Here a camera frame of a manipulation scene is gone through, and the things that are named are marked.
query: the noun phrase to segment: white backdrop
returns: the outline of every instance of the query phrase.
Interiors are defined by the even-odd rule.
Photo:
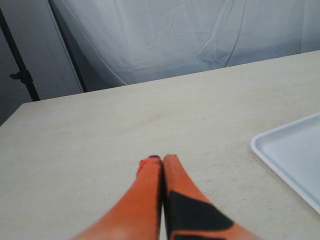
[[[106,81],[134,84],[320,49],[318,0],[55,0]]]

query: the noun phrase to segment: black marking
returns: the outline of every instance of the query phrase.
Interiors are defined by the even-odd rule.
[[[175,235],[174,240],[226,240],[225,238],[219,237],[203,237],[194,235]]]
[[[168,198],[169,230],[221,231],[234,222],[213,205],[171,191]]]

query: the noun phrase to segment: plastic tray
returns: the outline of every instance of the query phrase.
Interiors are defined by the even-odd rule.
[[[320,112],[255,136],[251,147],[320,214]]]

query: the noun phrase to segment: table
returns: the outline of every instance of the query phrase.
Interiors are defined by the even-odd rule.
[[[0,127],[0,239],[72,237],[124,194],[140,159],[168,153],[261,237],[317,239],[320,216],[250,141],[320,111],[319,62],[315,51],[23,104]]]

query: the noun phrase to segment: table surface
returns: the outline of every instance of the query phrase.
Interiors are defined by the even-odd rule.
[[[261,237],[318,239],[320,216],[250,141],[320,111],[319,62],[315,51],[23,104],[0,127],[0,239],[72,237],[125,193],[140,159],[168,153]]]

